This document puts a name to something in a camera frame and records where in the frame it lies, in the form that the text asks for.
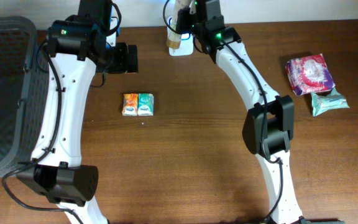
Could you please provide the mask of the white green cream tube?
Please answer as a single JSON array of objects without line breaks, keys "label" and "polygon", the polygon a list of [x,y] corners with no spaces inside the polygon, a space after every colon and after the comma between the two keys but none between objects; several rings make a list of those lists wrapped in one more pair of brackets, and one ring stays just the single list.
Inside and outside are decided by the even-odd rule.
[{"label": "white green cream tube", "polygon": [[167,47],[173,50],[179,49],[181,44],[181,34],[178,28],[178,15],[181,9],[190,6],[192,0],[174,0],[171,21],[168,25],[167,31]]}]

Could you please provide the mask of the orange pocket tissue pack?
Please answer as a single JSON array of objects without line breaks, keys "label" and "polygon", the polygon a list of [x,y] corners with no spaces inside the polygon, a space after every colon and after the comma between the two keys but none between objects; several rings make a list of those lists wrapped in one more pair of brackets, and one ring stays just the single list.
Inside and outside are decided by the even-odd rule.
[{"label": "orange pocket tissue pack", "polygon": [[124,94],[124,102],[122,107],[123,116],[137,116],[138,97],[139,95],[137,93]]}]

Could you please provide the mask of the teal pocket tissue pack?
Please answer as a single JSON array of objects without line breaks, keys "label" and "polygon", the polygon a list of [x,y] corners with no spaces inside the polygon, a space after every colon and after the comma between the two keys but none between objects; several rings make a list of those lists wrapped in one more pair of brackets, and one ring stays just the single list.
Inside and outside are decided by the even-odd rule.
[{"label": "teal pocket tissue pack", "polygon": [[139,93],[137,114],[139,116],[154,115],[154,96],[151,93]]}]

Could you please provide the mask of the red purple tissue pack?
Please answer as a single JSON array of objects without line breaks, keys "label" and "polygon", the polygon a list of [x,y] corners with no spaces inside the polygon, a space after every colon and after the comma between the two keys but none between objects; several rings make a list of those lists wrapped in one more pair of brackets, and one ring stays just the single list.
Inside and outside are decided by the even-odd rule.
[{"label": "red purple tissue pack", "polygon": [[296,96],[331,91],[336,86],[323,54],[291,59],[285,69]]}]

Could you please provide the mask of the teal wipes packet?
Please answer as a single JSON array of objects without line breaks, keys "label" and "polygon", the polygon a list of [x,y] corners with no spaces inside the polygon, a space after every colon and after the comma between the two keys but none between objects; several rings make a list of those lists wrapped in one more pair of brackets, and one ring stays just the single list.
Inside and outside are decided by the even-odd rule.
[{"label": "teal wipes packet", "polygon": [[346,98],[333,88],[327,95],[311,93],[312,115],[318,116],[329,110],[349,108]]}]

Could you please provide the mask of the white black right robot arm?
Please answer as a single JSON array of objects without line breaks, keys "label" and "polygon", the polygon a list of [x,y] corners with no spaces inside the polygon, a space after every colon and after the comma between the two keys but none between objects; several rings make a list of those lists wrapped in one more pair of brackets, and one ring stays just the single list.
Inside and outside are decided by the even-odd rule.
[{"label": "white black right robot arm", "polygon": [[219,1],[178,1],[172,19],[172,30],[192,34],[201,45],[199,52],[211,57],[243,100],[247,114],[242,138],[260,164],[268,192],[263,223],[305,223],[290,171],[292,98],[280,96],[264,80],[235,28],[225,24]]}]

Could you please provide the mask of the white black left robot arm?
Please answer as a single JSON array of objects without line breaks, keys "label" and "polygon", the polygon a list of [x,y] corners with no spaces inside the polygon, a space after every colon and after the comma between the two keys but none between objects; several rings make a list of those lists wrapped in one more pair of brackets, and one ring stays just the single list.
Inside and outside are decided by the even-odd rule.
[{"label": "white black left robot arm", "polygon": [[108,222],[95,196],[98,168],[82,164],[80,138],[94,75],[139,70],[135,45],[108,42],[121,19],[112,1],[81,1],[76,14],[48,28],[42,47],[49,66],[42,127],[30,161],[16,177],[72,223]]}]

